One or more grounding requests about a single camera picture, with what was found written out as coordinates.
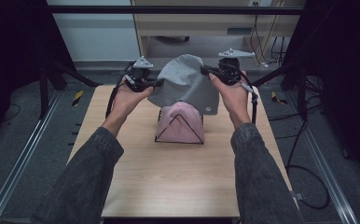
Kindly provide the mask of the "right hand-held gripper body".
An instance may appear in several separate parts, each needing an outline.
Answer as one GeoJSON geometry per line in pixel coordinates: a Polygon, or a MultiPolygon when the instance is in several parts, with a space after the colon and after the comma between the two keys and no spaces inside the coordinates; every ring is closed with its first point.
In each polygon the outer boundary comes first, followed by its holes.
{"type": "Polygon", "coordinates": [[[228,49],[220,52],[219,60],[219,79],[226,85],[232,86],[244,78],[248,86],[251,85],[248,78],[240,69],[240,58],[252,58],[256,54],[254,52],[245,52],[236,49],[228,49]]]}

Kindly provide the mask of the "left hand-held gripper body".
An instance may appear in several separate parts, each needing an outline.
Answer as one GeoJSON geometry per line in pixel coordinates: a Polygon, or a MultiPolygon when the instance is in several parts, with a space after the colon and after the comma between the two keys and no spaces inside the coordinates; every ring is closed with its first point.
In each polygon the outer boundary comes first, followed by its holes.
{"type": "Polygon", "coordinates": [[[126,85],[134,92],[144,91],[154,86],[154,80],[149,78],[153,64],[144,56],[131,63],[131,70],[125,70],[126,85]]]}

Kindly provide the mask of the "gray knit beanie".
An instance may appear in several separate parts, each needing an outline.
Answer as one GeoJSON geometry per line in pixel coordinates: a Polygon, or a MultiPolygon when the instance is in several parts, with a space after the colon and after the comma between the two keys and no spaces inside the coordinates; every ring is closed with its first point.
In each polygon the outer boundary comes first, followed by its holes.
{"type": "Polygon", "coordinates": [[[159,107],[186,102],[202,115],[216,115],[219,93],[209,77],[201,73],[202,66],[202,59],[190,54],[169,61],[158,76],[162,86],[154,89],[148,100],[159,107]]]}

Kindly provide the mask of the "person's left hand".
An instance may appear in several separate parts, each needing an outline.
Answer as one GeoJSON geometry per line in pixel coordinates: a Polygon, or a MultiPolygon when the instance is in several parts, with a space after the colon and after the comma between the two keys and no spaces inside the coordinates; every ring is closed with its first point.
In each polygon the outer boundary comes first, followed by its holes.
{"type": "Polygon", "coordinates": [[[134,92],[125,84],[125,80],[125,77],[121,79],[111,112],[104,121],[103,127],[106,129],[120,128],[133,109],[153,92],[151,88],[142,92],[134,92]]]}

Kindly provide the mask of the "person's right hand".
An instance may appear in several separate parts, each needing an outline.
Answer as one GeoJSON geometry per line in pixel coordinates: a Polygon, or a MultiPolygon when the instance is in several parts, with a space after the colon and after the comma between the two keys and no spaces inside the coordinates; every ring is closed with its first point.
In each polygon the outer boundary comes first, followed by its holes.
{"type": "Polygon", "coordinates": [[[251,121],[248,113],[248,92],[241,83],[228,86],[218,77],[209,76],[213,85],[218,89],[229,118],[235,129],[251,121]]]}

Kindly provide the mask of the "light wooden desk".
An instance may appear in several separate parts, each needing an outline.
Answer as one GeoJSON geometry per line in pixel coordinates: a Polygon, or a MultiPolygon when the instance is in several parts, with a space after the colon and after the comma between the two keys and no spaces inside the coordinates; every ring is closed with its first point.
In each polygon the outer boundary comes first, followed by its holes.
{"type": "MultiPolygon", "coordinates": [[[[133,6],[204,7],[304,7],[306,0],[131,0],[133,6]]],[[[290,37],[298,15],[214,15],[214,14],[136,14],[134,16],[140,50],[151,36],[240,36],[256,54],[255,63],[268,63],[268,50],[274,37],[290,37]]]]}

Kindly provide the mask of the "yellow black striped tape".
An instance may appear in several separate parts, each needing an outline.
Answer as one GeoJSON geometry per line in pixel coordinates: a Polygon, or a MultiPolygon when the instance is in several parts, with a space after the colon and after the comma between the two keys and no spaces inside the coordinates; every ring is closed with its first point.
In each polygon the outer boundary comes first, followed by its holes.
{"type": "Polygon", "coordinates": [[[286,100],[284,100],[284,99],[279,99],[275,91],[272,91],[272,92],[271,92],[271,100],[272,100],[273,102],[279,103],[279,104],[281,104],[281,105],[287,105],[287,104],[288,104],[288,102],[287,102],[286,100]]]}
{"type": "Polygon", "coordinates": [[[78,91],[78,92],[76,93],[75,98],[74,98],[74,100],[73,100],[73,102],[72,102],[72,106],[78,105],[78,103],[79,103],[79,101],[80,101],[80,98],[81,98],[82,95],[83,95],[83,92],[84,92],[84,91],[78,91]]]}

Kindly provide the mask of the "white cabinet panel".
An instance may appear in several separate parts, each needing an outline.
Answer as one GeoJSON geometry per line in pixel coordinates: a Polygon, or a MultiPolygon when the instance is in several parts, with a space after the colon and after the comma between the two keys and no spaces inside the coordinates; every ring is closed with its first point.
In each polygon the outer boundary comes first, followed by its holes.
{"type": "Polygon", "coordinates": [[[140,55],[132,14],[54,14],[76,62],[128,61],[140,55]]]}

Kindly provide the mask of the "dark curtain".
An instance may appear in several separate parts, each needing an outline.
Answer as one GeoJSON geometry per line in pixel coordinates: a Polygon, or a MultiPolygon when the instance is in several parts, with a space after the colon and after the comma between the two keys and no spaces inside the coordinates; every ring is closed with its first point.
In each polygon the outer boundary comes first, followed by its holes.
{"type": "Polygon", "coordinates": [[[284,61],[323,80],[328,113],[360,163],[360,0],[306,0],[304,8],[284,61]]]}
{"type": "Polygon", "coordinates": [[[73,69],[74,63],[47,0],[0,0],[0,123],[11,93],[38,80],[46,57],[73,69]]]}

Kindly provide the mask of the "black frame strut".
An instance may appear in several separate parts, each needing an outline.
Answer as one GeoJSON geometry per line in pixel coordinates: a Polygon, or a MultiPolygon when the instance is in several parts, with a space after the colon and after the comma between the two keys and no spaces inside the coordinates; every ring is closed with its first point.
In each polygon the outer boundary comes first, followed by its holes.
{"type": "Polygon", "coordinates": [[[260,87],[262,84],[268,82],[279,75],[284,75],[281,88],[284,91],[291,90],[295,85],[298,85],[298,102],[297,109],[301,118],[307,120],[307,103],[306,103],[306,69],[302,63],[286,63],[276,70],[270,72],[266,76],[254,81],[252,83],[255,87],[260,87]]]}
{"type": "Polygon", "coordinates": [[[76,69],[72,69],[63,63],[55,60],[45,61],[38,70],[39,87],[40,87],[40,119],[48,113],[48,82],[52,84],[55,90],[62,91],[67,86],[64,75],[68,75],[89,87],[98,87],[100,83],[94,82],[81,74],[76,69]]]}

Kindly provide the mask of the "black horizontal frame bar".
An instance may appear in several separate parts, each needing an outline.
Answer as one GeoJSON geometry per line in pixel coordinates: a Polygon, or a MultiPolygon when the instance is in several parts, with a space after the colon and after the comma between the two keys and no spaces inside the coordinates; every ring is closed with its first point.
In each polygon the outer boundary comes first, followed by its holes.
{"type": "Polygon", "coordinates": [[[219,14],[301,15],[303,7],[188,7],[188,6],[47,6],[51,13],[79,14],[219,14]]]}

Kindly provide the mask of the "aluminium floor rail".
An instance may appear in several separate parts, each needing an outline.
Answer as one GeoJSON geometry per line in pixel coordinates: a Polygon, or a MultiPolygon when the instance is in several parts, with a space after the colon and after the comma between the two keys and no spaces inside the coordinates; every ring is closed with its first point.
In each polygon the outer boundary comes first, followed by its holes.
{"type": "Polygon", "coordinates": [[[318,143],[316,142],[312,131],[309,127],[305,128],[306,145],[312,155],[314,164],[322,177],[331,202],[336,207],[337,213],[341,219],[342,224],[359,224],[353,209],[348,203],[345,194],[343,193],[340,184],[335,177],[331,167],[327,163],[318,143]]]}
{"type": "Polygon", "coordinates": [[[0,216],[17,187],[29,160],[62,97],[54,91],[48,109],[40,111],[37,93],[17,94],[0,122],[0,216]]]}

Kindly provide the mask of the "gray metal bracket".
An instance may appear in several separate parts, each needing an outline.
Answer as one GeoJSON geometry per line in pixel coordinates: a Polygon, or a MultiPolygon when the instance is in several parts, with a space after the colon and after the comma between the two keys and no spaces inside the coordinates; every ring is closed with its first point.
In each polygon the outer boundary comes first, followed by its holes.
{"type": "Polygon", "coordinates": [[[303,201],[305,199],[302,193],[296,193],[293,190],[290,190],[290,194],[297,201],[303,201]]]}

